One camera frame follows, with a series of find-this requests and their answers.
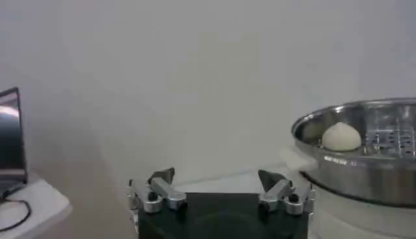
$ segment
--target black cable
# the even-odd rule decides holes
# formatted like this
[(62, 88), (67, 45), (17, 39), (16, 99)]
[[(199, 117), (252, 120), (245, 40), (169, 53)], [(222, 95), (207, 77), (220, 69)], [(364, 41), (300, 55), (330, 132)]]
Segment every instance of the black cable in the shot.
[(5, 232), (5, 231), (8, 231), (8, 230), (11, 230), (11, 229), (14, 229), (14, 228), (20, 226), (22, 223), (24, 223), (32, 215), (32, 208), (31, 208), (30, 204), (27, 201), (25, 201), (25, 200), (9, 200), (9, 199), (6, 198), (11, 193), (12, 192), (6, 192), (6, 193), (4, 193), (2, 195), (2, 197), (0, 199), (1, 200), (0, 206), (1, 205), (4, 205), (6, 203), (19, 203), (19, 204), (24, 204), (26, 206), (26, 208), (27, 208), (27, 214), (26, 214), (26, 216), (22, 220), (18, 221), (17, 223), (15, 223), (13, 225), (10, 225), (8, 227), (1, 228), (0, 229), (0, 233)]

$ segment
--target metal bracket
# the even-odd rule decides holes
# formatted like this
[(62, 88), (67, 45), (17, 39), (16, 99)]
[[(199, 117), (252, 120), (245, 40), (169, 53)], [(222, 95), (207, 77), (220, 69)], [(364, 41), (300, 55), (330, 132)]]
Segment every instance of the metal bracket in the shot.
[(294, 191), (285, 197), (286, 212), (290, 215), (301, 215), (304, 212), (313, 213), (315, 206), (315, 190), (311, 185), (295, 188)]
[(155, 213), (162, 209), (163, 198), (151, 190), (145, 182), (131, 180), (130, 189), (129, 206), (131, 210), (143, 208), (147, 213)]
[(291, 182), (286, 179), (280, 180), (269, 191), (259, 195), (259, 203), (266, 207), (268, 212), (275, 211), (279, 201), (291, 192)]
[(179, 210), (187, 205), (187, 195), (172, 188), (165, 180), (154, 177), (150, 181), (151, 189), (160, 194), (168, 202), (169, 208)]

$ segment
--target steamed bun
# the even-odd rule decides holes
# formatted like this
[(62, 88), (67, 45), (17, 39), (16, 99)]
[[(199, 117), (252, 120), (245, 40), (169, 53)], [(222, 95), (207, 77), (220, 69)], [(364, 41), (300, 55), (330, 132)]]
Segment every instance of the steamed bun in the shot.
[(361, 145), (361, 137), (355, 128), (339, 122), (325, 131), (322, 144), (332, 151), (350, 151)]

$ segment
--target laptop screen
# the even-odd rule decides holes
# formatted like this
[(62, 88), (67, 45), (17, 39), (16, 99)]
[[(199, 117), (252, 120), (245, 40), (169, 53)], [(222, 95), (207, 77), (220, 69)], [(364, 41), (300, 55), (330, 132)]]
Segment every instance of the laptop screen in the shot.
[(25, 169), (17, 88), (0, 93), (0, 174)]

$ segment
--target perforated steamer tray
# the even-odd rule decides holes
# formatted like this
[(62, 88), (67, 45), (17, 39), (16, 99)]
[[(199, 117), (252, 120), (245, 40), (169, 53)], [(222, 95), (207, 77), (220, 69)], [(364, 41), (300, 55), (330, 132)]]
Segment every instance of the perforated steamer tray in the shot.
[[(321, 145), (338, 122), (355, 128), (362, 146), (349, 152)], [(339, 195), (416, 208), (416, 98), (358, 101), (312, 112), (292, 126), (296, 146), (318, 162), (304, 175)]]

